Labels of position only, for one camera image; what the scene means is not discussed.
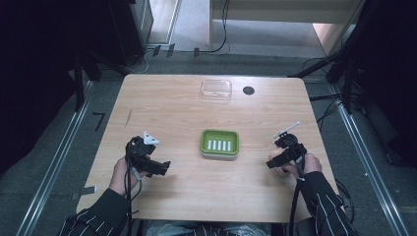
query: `gray floor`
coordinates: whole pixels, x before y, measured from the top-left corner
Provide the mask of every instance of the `gray floor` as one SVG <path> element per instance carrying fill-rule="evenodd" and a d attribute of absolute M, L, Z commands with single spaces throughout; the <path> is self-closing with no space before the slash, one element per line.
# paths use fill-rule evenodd
<path fill-rule="evenodd" d="M 229 42 L 231 49 L 227 55 L 200 54 L 195 58 L 192 53 L 174 52 L 171 57 L 167 57 L 167 53 L 161 51 L 155 57 L 152 57 L 151 54 L 147 56 L 149 67 L 146 73 L 272 77 L 294 74 L 302 69 L 304 62 L 309 58 L 323 56 L 323 51 L 317 50 L 320 47 L 310 29 L 306 28 L 304 32 L 298 32 L 308 34 L 306 38 L 311 38 L 308 42 L 299 42 L 307 45 L 300 50 L 303 54 L 299 54 L 297 50 L 285 51 L 285 48 L 292 43 L 288 39 L 278 40 L 277 45 L 268 44 L 271 48 L 281 47 L 282 49 L 273 52 L 272 55 L 246 52 L 246 48 L 239 48 L 237 45 L 239 43 L 232 40 L 234 36 L 231 34 Z M 187 36 L 180 38 L 176 35 L 178 34 L 173 35 L 172 40 L 177 40 L 178 48 L 176 47 L 176 49 L 178 50 L 181 49 L 181 43 L 190 49 L 194 47 L 204 48 L 205 46 L 205 43 L 199 41 L 196 35 L 194 41 L 187 41 Z M 245 37 L 250 37 L 251 34 L 247 32 L 245 35 Z M 143 60 L 132 66 L 131 69 L 140 72 L 146 67 L 147 65 Z M 123 78 L 111 70 L 103 68 L 102 72 L 103 79 L 101 82 L 94 84 L 86 116 L 69 149 L 62 170 L 53 185 L 32 235 L 56 234 L 64 219 L 75 213 L 78 201 L 70 200 L 71 194 L 85 185 L 105 125 L 123 82 Z M 330 94 L 329 86 L 323 80 L 325 74 L 324 71 L 320 70 L 305 80 L 309 96 Z M 324 114 L 330 102 L 331 100 L 312 102 L 316 117 Z M 7 215 L 7 217 L 0 219 L 0 235 L 15 235 L 18 232 L 29 208 L 30 200 L 40 185 L 66 128 L 70 124 L 74 106 L 75 98 L 72 97 L 61 108 L 60 113 L 43 133 L 33 151 L 0 176 L 0 206 L 2 215 Z M 97 131 L 94 129 L 99 117 L 92 115 L 93 112 L 104 112 L 106 114 Z M 367 117 L 356 111 L 353 113 L 353 117 L 357 121 L 373 159 L 401 211 L 410 235 L 417 235 L 417 220 L 415 220 L 417 216 L 415 203 L 415 199 L 417 199 L 416 169 L 400 168 L 388 164 L 384 147 Z M 359 160 L 358 153 L 337 112 L 326 118 L 322 137 L 334 176 L 347 187 L 355 204 L 354 227 L 363 235 L 393 235 L 380 202 Z M 347 209 L 346 213 L 349 215 L 351 211 Z"/>

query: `green tray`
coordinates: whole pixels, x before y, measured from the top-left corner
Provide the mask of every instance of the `green tray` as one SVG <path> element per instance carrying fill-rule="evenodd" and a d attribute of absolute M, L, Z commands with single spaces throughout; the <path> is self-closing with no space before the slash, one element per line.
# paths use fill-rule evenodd
<path fill-rule="evenodd" d="M 204 130 L 200 150 L 203 156 L 235 158 L 239 152 L 239 135 L 233 131 Z"/>

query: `black circle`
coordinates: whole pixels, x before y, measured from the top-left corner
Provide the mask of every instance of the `black circle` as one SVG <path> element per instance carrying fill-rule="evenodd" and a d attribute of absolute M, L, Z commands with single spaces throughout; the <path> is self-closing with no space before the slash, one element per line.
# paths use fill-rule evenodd
<path fill-rule="evenodd" d="M 243 92 L 247 95 L 252 95 L 254 94 L 255 90 L 252 87 L 244 87 Z"/>

